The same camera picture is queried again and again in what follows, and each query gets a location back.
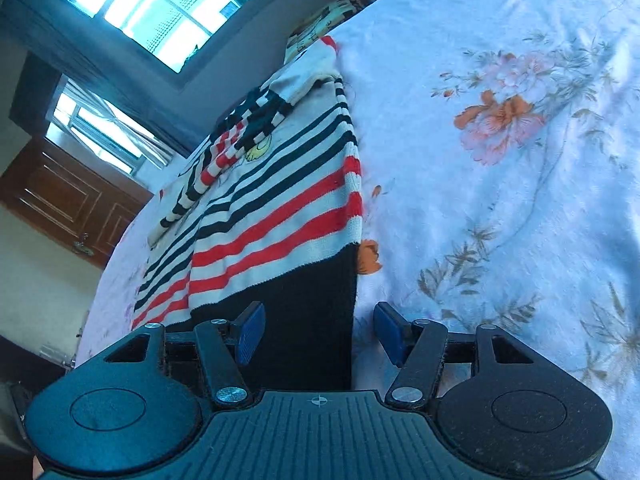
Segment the grey curtain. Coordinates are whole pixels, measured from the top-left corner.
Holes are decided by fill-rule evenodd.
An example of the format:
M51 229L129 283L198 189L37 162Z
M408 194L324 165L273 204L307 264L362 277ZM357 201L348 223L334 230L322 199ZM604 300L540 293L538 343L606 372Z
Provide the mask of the grey curtain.
M202 142L204 136L134 81L129 68L111 60L94 40L47 10L43 0L3 0L1 27L38 58L115 105L175 151L187 155Z

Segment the striped knit sweater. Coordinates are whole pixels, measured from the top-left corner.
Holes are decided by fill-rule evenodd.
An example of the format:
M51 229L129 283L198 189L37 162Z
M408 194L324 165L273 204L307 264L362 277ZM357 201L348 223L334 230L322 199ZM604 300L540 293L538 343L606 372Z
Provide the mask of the striped knit sweater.
M222 116L160 193L134 326L233 320L266 328L253 389L346 390L363 199L338 47L323 37Z

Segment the floral folded blanket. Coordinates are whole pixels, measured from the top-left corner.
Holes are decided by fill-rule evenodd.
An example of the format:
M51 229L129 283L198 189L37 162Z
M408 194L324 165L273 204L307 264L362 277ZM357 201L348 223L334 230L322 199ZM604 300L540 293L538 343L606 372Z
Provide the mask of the floral folded blanket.
M363 4L359 0L334 0L304 18L286 40L283 63L293 61L299 53L362 9Z

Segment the balcony side window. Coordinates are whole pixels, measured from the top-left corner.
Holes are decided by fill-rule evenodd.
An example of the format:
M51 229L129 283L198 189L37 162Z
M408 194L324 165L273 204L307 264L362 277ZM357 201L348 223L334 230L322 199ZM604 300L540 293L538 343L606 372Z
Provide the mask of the balcony side window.
M47 111L50 131L64 132L102 162L134 177L148 162L158 170L176 152L112 103L62 76Z

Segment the brown wooden door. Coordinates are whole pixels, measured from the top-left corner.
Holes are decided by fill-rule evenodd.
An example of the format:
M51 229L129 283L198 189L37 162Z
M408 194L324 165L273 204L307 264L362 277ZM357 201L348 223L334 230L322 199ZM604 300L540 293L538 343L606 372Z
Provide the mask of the brown wooden door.
M39 232L103 269L152 194L105 179L47 139L32 139L1 176L1 203Z

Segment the white floral bed sheet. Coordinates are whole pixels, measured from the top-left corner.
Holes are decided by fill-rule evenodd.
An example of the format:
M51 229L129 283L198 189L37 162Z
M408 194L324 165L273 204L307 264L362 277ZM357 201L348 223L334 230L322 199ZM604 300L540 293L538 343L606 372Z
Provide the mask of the white floral bed sheet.
M361 164L348 389L394 379L378 302L496 326L604 400L600 474L637 478L639 0L378 0L326 36ZM243 98L118 243L79 363L139 327L160 193Z

